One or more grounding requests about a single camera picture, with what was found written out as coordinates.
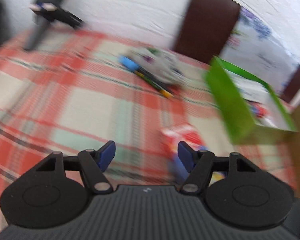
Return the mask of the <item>red plaid blanket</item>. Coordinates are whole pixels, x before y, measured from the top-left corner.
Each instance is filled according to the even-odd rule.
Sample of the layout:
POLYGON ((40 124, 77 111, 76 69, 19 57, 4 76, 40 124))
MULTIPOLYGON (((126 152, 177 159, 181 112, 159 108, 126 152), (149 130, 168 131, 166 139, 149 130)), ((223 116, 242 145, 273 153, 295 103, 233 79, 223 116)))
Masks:
MULTIPOLYGON (((54 28, 36 51, 27 34, 0 47, 0 195, 53 151, 76 155, 116 143, 107 177, 116 184, 175 184, 161 130, 191 124, 218 156, 237 151, 296 187, 285 144, 233 145, 207 88, 204 63, 179 56, 185 86, 166 99, 118 62, 139 42, 54 28)), ((0 231, 6 221, 0 211, 0 231)))

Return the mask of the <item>blue cap black marker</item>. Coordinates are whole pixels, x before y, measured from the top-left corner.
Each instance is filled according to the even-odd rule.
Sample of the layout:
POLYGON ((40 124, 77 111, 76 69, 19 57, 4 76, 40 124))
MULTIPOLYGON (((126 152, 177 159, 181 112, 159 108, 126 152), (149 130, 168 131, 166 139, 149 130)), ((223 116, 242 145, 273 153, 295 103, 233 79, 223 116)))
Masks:
POLYGON ((141 68, 137 63, 132 61, 126 56, 119 57, 119 63, 126 67, 130 72, 140 77, 143 81, 153 87, 157 92, 159 92, 165 98, 172 98, 173 94, 167 87, 162 85, 153 75, 147 73, 143 68, 141 68))

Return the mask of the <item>dark brown headboard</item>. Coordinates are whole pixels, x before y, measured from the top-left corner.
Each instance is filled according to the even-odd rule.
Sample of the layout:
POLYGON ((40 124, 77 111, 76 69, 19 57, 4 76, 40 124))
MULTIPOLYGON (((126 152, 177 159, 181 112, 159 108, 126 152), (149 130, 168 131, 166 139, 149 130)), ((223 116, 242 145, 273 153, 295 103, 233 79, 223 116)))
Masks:
MULTIPOLYGON (((243 6, 234 0, 190 0, 173 51, 203 63, 209 63, 213 56, 220 57, 219 54, 238 20, 241 7, 243 6)), ((291 102, 299 90, 300 62, 288 86, 279 96, 286 102, 291 102)))

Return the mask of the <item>floral plastic bag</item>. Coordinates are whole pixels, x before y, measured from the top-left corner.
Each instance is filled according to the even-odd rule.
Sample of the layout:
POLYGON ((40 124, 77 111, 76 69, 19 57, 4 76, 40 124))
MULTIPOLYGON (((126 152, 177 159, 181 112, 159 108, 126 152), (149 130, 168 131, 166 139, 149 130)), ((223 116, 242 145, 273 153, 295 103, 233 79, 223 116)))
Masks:
POLYGON ((277 95, 299 67, 279 35, 244 7, 219 56, 268 83, 277 95))

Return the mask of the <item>green cardboard box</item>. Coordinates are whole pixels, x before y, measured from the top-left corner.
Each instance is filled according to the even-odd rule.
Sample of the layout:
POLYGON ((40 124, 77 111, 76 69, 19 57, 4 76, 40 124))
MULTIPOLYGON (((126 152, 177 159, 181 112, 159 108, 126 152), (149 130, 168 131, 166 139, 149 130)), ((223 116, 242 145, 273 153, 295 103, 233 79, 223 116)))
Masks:
POLYGON ((274 144, 298 132, 292 116, 269 84, 217 56, 211 59, 209 65, 205 81, 220 110, 233 144, 274 144), (258 122, 227 71, 261 84, 268 91, 270 103, 274 106, 273 117, 282 121, 285 128, 264 126, 258 122))

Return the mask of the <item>red playing card box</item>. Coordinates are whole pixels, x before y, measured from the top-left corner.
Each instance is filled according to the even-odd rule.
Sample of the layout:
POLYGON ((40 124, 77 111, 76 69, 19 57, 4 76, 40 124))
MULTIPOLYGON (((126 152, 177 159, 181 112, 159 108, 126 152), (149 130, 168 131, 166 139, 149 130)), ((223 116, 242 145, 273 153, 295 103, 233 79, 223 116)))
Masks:
POLYGON ((198 130, 191 124, 163 128, 160 134, 173 181, 181 185, 196 166, 201 153, 207 151, 207 148, 198 130))

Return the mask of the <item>printed fabric drawstring pouch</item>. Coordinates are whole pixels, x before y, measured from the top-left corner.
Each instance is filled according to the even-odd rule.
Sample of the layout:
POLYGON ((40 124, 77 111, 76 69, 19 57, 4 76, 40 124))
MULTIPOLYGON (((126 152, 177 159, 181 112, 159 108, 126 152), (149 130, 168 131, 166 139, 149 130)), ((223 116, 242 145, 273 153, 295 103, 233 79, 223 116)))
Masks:
POLYGON ((127 56, 163 83, 183 85, 186 82, 186 77, 179 69, 179 60, 169 51, 138 47, 132 49, 127 56))

